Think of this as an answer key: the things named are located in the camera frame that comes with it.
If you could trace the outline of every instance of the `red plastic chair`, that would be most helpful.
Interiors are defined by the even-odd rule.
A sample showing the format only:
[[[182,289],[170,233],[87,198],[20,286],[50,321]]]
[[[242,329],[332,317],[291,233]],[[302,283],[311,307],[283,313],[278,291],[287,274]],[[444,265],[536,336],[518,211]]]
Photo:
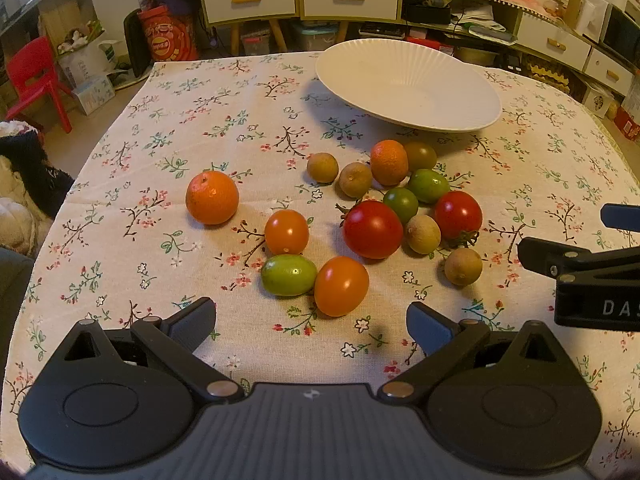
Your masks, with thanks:
[[[35,100],[48,93],[53,99],[53,104],[56,105],[62,127],[67,133],[71,131],[71,123],[66,116],[65,107],[60,101],[58,90],[69,95],[72,93],[67,86],[58,80],[53,54],[46,37],[33,40],[22,47],[6,64],[6,73],[18,92],[19,99],[18,103],[7,111],[7,120],[13,119]],[[36,76],[40,76],[40,78],[27,85],[27,81]]]

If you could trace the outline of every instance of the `floral tablecloth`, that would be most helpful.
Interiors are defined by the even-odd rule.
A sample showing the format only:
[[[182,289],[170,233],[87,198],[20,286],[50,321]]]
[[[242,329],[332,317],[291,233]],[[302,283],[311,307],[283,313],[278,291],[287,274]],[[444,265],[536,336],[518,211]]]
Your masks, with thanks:
[[[602,406],[590,469],[606,476],[637,466],[640,336],[556,326],[554,282],[524,270],[516,257],[527,235],[593,251],[640,240],[600,222],[603,203],[640,202],[608,133],[555,89],[481,68],[502,101],[497,123],[469,134],[416,132],[334,97],[315,77],[317,56],[155,65],[82,168],[36,262],[2,391],[1,457],[22,470],[30,466],[17,426],[20,403],[78,319],[128,327],[210,296],[217,324],[196,355],[247,390],[257,381],[363,381],[376,389],[422,358],[404,325],[413,300],[455,320],[481,319],[492,330],[544,320]],[[401,249],[367,265],[365,301],[339,319],[320,314],[312,297],[266,293],[262,233],[277,209],[307,218],[304,254],[318,268],[336,254],[356,257],[338,227],[335,204],[347,202],[334,186],[309,180],[306,158],[331,152],[341,167],[366,162],[373,144],[387,138],[430,142],[435,169],[482,206],[480,280],[462,289],[447,285],[440,266],[447,251],[418,258]],[[240,206],[227,224],[206,228],[190,218],[184,194],[193,176],[212,169],[236,181]]]

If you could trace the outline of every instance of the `red tomato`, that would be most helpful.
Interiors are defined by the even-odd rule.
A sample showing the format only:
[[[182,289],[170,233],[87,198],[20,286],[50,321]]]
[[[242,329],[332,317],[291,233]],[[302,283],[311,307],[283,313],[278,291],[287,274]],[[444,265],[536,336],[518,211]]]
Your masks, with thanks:
[[[354,206],[344,219],[344,241],[356,254],[381,260],[396,252],[402,243],[402,224],[398,215],[376,200]]]
[[[276,211],[264,226],[264,241],[273,254],[300,254],[309,241],[305,217],[293,209]]]
[[[354,310],[369,290],[369,273],[364,265],[346,256],[336,256],[316,276],[314,299],[320,312],[344,316]]]
[[[436,204],[433,219],[442,237],[469,241],[482,227],[482,210],[478,202],[464,191],[449,191]]]

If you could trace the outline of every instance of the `cabinet leg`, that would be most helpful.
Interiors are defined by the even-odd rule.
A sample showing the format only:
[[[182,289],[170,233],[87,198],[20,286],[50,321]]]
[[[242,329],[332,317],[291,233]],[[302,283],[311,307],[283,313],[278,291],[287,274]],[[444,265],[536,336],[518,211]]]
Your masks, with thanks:
[[[231,24],[231,55],[237,57],[240,54],[240,23]]]
[[[280,22],[278,20],[269,20],[269,25],[271,25],[271,31],[273,32],[273,37],[276,39],[276,44],[278,45],[278,50],[280,52],[287,51],[287,44],[284,41],[284,36],[282,35],[282,29],[280,28]]]
[[[336,43],[342,43],[344,38],[347,37],[347,29],[349,28],[349,22],[340,22],[340,27],[338,28],[338,37],[335,40]]]

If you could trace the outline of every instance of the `white plate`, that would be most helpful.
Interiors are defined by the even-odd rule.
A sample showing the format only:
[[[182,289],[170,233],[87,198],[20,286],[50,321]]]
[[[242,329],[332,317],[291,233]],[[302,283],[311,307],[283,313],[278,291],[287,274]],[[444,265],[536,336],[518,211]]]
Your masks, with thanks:
[[[472,66],[408,41],[338,43],[316,62],[324,85],[350,105],[410,128],[471,132],[498,120],[498,94]]]

